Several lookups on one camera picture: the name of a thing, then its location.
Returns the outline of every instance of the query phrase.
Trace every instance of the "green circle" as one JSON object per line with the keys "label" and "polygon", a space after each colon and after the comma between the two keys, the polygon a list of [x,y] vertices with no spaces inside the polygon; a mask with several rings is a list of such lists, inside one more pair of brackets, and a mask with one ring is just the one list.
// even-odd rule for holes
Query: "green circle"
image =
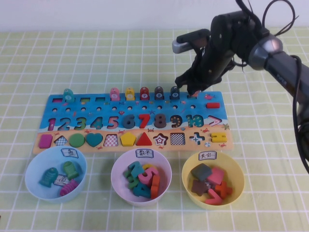
{"label": "green circle", "polygon": [[74,134],[70,137],[69,143],[72,147],[80,147],[85,143],[85,138],[82,134]]}

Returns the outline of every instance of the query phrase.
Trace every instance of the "robotic arm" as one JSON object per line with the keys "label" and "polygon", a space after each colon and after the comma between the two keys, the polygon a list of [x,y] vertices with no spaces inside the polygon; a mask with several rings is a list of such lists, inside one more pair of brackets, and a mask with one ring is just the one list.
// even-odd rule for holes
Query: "robotic arm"
{"label": "robotic arm", "polygon": [[242,10],[216,16],[210,31],[204,29],[191,32],[179,36],[173,42],[174,53],[194,49],[197,54],[191,68],[177,77],[175,83],[178,88],[187,85],[191,95],[196,91],[204,91],[220,83],[222,76],[235,66],[245,66],[235,63],[234,55],[254,70],[268,71],[294,97],[297,147],[309,173],[309,67],[303,65],[299,57],[286,54],[281,40],[263,26],[264,23],[242,0],[236,2]]}

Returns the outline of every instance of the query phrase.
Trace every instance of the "teal fish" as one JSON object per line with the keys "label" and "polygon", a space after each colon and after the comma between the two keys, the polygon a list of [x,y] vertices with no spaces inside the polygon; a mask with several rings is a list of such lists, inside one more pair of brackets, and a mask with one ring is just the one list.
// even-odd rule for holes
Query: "teal fish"
{"label": "teal fish", "polygon": [[47,171],[45,171],[39,183],[43,186],[51,188],[52,183],[57,179],[58,174],[59,173],[56,168],[50,168]]}

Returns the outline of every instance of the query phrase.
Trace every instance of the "red triangle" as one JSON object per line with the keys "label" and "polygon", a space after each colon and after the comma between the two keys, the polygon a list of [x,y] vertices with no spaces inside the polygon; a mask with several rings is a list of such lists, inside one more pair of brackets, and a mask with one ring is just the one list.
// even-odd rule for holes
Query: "red triangle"
{"label": "red triangle", "polygon": [[144,132],[140,139],[137,141],[136,146],[151,146],[153,143],[148,138],[147,134]]}

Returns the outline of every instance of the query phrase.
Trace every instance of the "red rectangle piece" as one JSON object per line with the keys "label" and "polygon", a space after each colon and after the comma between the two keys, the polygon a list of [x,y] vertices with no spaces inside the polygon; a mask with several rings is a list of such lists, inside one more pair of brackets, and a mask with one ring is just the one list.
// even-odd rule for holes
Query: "red rectangle piece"
{"label": "red rectangle piece", "polygon": [[206,104],[207,109],[219,109],[220,103],[219,102],[209,102]]}

